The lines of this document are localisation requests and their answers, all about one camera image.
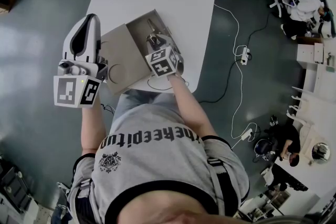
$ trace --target circular mark on box lid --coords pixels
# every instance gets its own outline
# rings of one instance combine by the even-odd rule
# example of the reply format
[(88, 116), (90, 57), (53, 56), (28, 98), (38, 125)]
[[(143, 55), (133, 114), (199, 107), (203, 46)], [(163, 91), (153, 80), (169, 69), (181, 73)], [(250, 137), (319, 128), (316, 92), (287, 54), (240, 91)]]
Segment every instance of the circular mark on box lid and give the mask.
[(125, 78), (125, 75), (126, 75), (126, 69), (120, 63), (113, 65), (109, 69), (109, 79), (115, 84), (122, 83), (122, 81)]

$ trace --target open box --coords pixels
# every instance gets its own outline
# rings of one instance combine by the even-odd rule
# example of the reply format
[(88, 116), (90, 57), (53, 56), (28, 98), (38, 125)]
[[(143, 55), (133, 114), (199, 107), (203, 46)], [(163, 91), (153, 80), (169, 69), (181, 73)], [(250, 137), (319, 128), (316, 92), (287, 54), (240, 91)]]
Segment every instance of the open box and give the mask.
[(172, 38), (156, 10), (118, 26), (101, 37), (101, 55), (108, 60), (107, 84), (113, 94), (123, 92), (138, 80), (149, 77), (151, 70), (145, 56), (153, 52), (147, 36), (155, 29)]

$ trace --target jeans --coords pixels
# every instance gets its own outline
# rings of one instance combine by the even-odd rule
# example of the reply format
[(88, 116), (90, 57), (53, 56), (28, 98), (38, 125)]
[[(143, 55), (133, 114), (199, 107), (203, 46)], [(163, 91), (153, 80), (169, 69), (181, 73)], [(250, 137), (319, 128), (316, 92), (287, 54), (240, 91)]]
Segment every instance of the jeans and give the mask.
[(56, 206), (54, 213), (51, 216), (51, 224), (68, 224), (68, 222), (72, 219), (69, 212), (66, 212), (65, 215), (61, 218), (63, 212), (63, 208)]
[(176, 98), (172, 93), (156, 93), (131, 89), (120, 96), (113, 121), (124, 115), (129, 110), (142, 104), (163, 106), (180, 115)]

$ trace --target floor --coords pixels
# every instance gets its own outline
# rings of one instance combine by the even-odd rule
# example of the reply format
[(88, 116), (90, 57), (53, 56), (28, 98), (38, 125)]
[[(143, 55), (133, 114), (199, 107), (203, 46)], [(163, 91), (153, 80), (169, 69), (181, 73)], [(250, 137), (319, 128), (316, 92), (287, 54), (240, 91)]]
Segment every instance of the floor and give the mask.
[[(35, 199), (46, 207), (58, 198), (56, 182), (70, 184), (72, 166), (81, 153), (80, 110), (54, 106), (52, 76), (61, 59), (62, 43), (69, 29), (86, 14), (90, 0), (18, 0), (13, 10), (0, 16), (0, 152), (23, 172)], [(268, 15), (266, 0), (216, 0), (230, 9), (240, 23), (237, 44), (246, 43), (250, 32), (262, 27)], [(233, 135), (248, 122), (267, 128), (269, 117), (286, 120), (291, 86), (298, 84), (301, 69), (296, 45), (280, 30), (272, 15), (267, 29), (253, 35), (249, 47), (252, 61), (243, 67), (243, 104), (234, 121)], [(198, 89), (199, 100), (220, 96), (233, 62), (232, 46), (237, 25), (228, 12), (214, 7), (207, 51)], [(230, 138), (231, 119), (240, 101), (240, 76), (232, 70), (226, 96), (216, 104), (204, 104), (218, 134)], [(103, 103), (115, 105), (107, 87)], [(104, 112), (106, 125), (112, 121)], [(251, 196), (262, 191), (259, 172), (267, 165), (252, 163), (253, 143), (240, 142), (235, 152), (251, 181)]]

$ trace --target gray t-shirt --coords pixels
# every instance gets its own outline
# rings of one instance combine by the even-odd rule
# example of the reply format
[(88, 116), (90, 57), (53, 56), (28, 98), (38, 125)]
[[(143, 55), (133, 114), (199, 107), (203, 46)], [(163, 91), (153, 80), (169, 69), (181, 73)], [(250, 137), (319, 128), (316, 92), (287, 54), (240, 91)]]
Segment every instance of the gray t-shirt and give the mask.
[[(223, 185), (230, 188), (223, 191)], [(113, 223), (128, 202), (153, 190), (187, 194), (209, 214), (224, 215), (229, 205), (223, 193), (236, 195), (232, 201), (238, 208), (249, 181), (224, 140), (200, 139), (173, 111), (144, 104), (112, 124), (95, 155), (76, 161), (69, 208), (76, 222)]]

